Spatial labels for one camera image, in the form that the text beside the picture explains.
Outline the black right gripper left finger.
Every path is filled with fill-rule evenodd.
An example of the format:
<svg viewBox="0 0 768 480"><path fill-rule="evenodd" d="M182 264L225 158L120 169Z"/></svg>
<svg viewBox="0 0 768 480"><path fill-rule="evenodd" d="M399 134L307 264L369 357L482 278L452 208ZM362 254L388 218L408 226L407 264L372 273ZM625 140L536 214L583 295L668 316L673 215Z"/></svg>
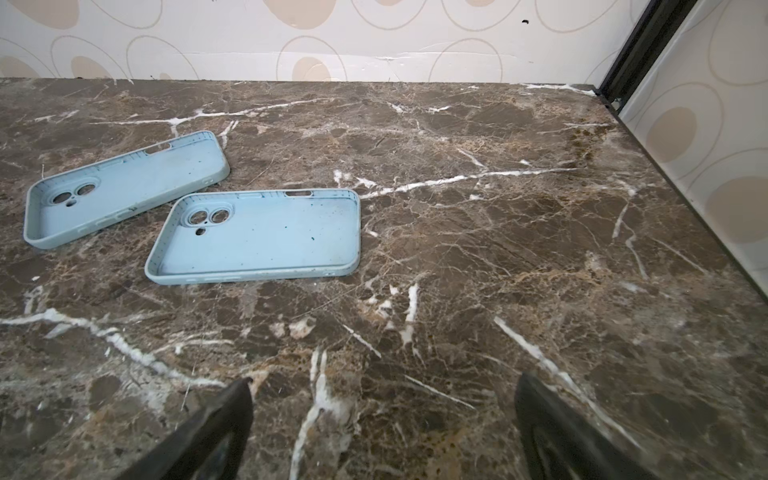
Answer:
<svg viewBox="0 0 768 480"><path fill-rule="evenodd" d="M253 423L252 382L232 382L118 477L235 479Z"/></svg>

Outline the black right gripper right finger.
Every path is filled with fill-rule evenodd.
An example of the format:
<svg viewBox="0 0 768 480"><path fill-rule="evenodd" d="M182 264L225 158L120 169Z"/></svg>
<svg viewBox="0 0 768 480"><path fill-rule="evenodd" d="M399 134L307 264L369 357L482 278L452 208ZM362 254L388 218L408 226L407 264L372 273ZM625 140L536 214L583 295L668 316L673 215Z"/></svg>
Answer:
<svg viewBox="0 0 768 480"><path fill-rule="evenodd" d="M536 377L524 373L515 412L532 479L654 479Z"/></svg>

